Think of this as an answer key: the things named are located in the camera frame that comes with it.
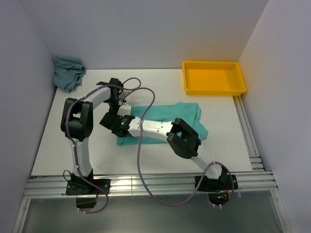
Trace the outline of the teal green t-shirt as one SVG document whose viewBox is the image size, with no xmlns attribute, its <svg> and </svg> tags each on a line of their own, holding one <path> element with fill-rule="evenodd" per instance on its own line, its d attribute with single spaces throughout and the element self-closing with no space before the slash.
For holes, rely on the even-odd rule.
<svg viewBox="0 0 311 233">
<path fill-rule="evenodd" d="M 142 117 L 147 106 L 133 106 L 131 115 Z M 208 131 L 200 122 L 201 108 L 198 103 L 178 102 L 173 105 L 153 105 L 146 113 L 144 119 L 151 121 L 174 121 L 176 118 L 181 118 L 187 122 L 199 134 L 200 140 L 205 140 L 208 136 Z M 117 146 L 138 145 L 139 137 L 117 137 Z M 163 144 L 166 140 L 156 138 L 143 137 L 142 144 Z"/>
</svg>

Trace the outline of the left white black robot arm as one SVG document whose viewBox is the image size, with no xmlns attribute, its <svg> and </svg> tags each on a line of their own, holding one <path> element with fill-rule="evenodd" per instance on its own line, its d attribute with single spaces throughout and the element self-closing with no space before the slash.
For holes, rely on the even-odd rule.
<svg viewBox="0 0 311 233">
<path fill-rule="evenodd" d="M 129 136 L 129 123 L 132 117 L 121 114 L 120 109 L 125 105 L 121 97 L 126 92 L 124 83 L 111 78 L 109 82 L 97 83 L 97 88 L 85 96 L 65 100 L 61 119 L 61 131 L 69 140 L 72 156 L 73 171 L 67 181 L 66 195 L 76 195 L 76 207 L 83 213 L 93 214 L 97 197 L 87 199 L 81 195 L 108 195 L 110 180 L 95 180 L 93 168 L 89 159 L 88 141 L 93 131 L 93 111 L 101 103 L 109 105 L 108 112 L 103 116 L 100 125 L 110 130 L 118 137 Z"/>
</svg>

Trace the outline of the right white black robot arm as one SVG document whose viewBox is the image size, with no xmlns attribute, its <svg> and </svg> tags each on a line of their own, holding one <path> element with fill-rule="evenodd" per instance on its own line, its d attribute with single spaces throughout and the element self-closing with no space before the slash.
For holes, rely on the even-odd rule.
<svg viewBox="0 0 311 233">
<path fill-rule="evenodd" d="M 220 192 L 238 189 L 236 177 L 229 174 L 225 166 L 206 155 L 198 133 L 181 118 L 163 122 L 106 113 L 100 125 L 118 137 L 142 136 L 167 141 L 177 156 L 193 161 L 202 170 L 211 164 L 202 178 L 195 177 L 195 187 L 198 191 Z"/>
</svg>

